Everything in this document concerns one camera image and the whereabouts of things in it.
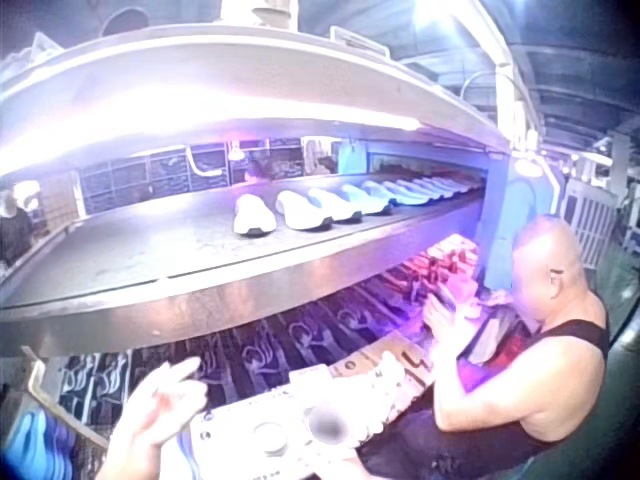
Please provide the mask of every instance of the cable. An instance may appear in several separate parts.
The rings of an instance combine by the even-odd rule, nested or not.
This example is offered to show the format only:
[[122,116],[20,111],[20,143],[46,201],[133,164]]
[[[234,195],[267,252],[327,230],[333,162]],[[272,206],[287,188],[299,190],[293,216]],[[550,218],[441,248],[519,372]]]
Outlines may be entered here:
[[520,85],[518,85],[513,78],[511,78],[509,75],[505,75],[502,72],[496,72],[495,70],[483,70],[481,72],[476,72],[473,75],[471,75],[466,82],[464,82],[464,84],[462,85],[462,89],[460,89],[460,98],[462,100],[464,100],[464,94],[467,92],[467,88],[469,87],[469,85],[471,84],[471,82],[476,81],[478,78],[480,77],[484,77],[486,75],[500,75],[501,77],[506,78],[507,80],[509,80],[513,86],[515,87],[515,89],[518,91],[518,93],[520,94],[520,96],[522,98],[527,98],[527,96],[524,94],[524,92],[522,91],[522,88],[520,87]]

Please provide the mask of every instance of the metal tray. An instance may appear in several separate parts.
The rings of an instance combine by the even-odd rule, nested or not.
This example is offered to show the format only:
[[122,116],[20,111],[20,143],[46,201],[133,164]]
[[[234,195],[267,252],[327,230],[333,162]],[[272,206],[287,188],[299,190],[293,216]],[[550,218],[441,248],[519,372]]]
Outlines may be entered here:
[[0,286],[0,352],[40,356],[166,343],[230,328],[353,285],[452,233],[473,236],[482,192],[322,232],[232,232],[235,199],[389,175],[310,177],[154,200],[59,232]]

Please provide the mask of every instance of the person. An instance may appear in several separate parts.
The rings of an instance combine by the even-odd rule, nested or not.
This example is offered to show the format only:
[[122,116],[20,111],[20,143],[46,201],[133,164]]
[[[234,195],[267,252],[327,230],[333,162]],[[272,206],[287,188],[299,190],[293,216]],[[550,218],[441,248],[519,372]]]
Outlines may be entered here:
[[264,183],[271,180],[267,169],[257,160],[249,160],[249,167],[244,173],[245,183]]
[[602,386],[609,333],[564,220],[536,217],[517,235],[513,294],[519,313],[540,330],[508,367],[470,392],[458,376],[465,345],[455,321],[429,297],[424,320],[437,340],[433,409],[392,424],[359,460],[324,465],[321,478],[337,480],[350,469],[353,480],[474,479],[525,463],[575,432]]
[[13,190],[0,191],[0,262],[11,268],[33,244],[33,223],[18,206]]
[[97,480],[156,480],[162,445],[207,402],[207,386],[189,379],[200,358],[165,363],[140,382],[125,404]]

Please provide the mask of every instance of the shoulder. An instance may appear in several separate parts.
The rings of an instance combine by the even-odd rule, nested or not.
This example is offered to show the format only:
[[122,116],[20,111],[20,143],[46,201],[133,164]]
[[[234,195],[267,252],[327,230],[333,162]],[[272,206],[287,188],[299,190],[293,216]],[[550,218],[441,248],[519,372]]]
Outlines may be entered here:
[[593,345],[575,337],[548,337],[519,355],[512,366],[520,372],[549,377],[573,375],[588,364],[594,366],[602,355]]
[[593,292],[589,292],[587,299],[587,318],[585,320],[591,321],[599,327],[605,328],[607,325],[607,309],[605,308],[602,300],[598,298]]

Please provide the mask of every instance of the curved metal hood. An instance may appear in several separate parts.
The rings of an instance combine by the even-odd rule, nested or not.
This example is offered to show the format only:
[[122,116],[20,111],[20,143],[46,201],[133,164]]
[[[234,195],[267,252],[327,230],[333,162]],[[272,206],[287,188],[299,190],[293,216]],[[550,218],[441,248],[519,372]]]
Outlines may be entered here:
[[395,62],[266,28],[103,38],[6,82],[0,102],[0,175],[273,132],[509,149],[477,110]]

